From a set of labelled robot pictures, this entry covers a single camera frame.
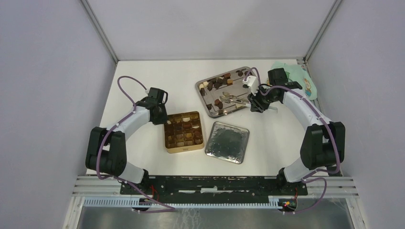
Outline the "gold chocolate box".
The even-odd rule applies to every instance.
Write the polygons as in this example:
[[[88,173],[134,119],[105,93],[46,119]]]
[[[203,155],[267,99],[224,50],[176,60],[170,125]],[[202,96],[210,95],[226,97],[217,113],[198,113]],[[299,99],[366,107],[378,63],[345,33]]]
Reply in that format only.
[[[205,140],[200,113],[192,111],[169,115],[164,124],[164,144],[170,154],[203,149]]]

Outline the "metal serving tongs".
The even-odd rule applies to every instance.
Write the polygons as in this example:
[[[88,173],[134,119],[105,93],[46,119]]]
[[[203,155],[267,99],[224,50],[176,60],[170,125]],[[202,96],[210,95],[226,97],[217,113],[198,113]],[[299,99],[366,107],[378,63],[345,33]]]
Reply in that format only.
[[[221,95],[219,99],[217,99],[214,103],[218,108],[221,109],[222,105],[220,104],[222,103],[241,105],[250,109],[250,102],[248,101],[248,96],[247,98],[242,98],[240,96],[236,96],[228,92],[223,92],[223,95]]]

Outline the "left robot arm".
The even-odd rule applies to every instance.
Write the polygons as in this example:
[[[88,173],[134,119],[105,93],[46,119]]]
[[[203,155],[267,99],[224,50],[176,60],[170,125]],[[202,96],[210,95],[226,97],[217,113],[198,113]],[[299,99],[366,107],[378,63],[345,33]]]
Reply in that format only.
[[[127,160],[126,141],[147,123],[162,125],[168,121],[165,104],[168,93],[151,87],[148,95],[137,101],[135,107],[109,127],[94,127],[90,132],[85,166],[95,172],[115,176],[132,183],[138,194],[149,191],[147,170]]]

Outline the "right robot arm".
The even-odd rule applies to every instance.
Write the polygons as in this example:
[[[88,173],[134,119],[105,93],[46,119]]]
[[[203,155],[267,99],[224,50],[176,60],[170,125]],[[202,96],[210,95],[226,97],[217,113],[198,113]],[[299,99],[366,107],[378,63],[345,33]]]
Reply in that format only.
[[[296,182],[309,182],[318,173],[337,174],[344,161],[345,133],[342,122],[327,118],[303,92],[296,81],[289,81],[283,68],[268,71],[269,84],[261,83],[259,75],[244,73],[243,87],[250,90],[248,100],[251,112],[263,113],[271,103],[280,102],[298,119],[305,135],[299,158],[279,172],[276,189],[287,195],[295,189]]]

